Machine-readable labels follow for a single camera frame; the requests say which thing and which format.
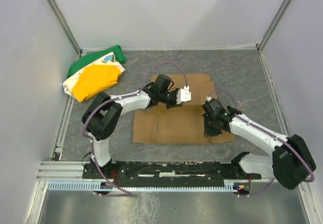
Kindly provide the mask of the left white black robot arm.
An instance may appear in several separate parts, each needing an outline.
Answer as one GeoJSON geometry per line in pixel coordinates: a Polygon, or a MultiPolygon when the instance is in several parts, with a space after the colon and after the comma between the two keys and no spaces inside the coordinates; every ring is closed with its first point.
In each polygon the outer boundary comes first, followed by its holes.
{"type": "Polygon", "coordinates": [[[109,139],[121,115],[138,109],[150,109],[159,103],[170,109],[191,100],[188,85],[173,88],[174,85],[169,76],[160,74],[155,81],[132,93],[117,96],[99,93],[82,117],[82,134],[90,140],[92,161],[99,167],[112,161],[109,139]]]}

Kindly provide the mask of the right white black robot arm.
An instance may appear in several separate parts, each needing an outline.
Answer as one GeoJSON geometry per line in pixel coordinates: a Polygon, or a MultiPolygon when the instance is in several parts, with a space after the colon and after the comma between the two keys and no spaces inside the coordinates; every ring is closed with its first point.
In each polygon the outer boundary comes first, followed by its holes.
{"type": "Polygon", "coordinates": [[[236,108],[223,107],[217,99],[209,96],[202,108],[205,136],[232,133],[266,153],[265,156],[244,154],[238,161],[243,172],[274,178],[289,190],[295,189],[302,182],[314,181],[316,164],[302,137],[272,131],[236,108]]]}

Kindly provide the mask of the brown cardboard box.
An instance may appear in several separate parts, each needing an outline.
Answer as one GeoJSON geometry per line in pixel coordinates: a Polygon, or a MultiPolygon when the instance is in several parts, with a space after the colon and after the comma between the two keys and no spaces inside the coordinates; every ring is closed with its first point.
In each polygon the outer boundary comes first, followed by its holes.
{"type": "Polygon", "coordinates": [[[187,74],[191,101],[183,106],[166,109],[166,105],[136,110],[133,142],[146,144],[221,144],[235,139],[232,133],[204,136],[202,105],[216,88],[208,74],[187,74]]]}

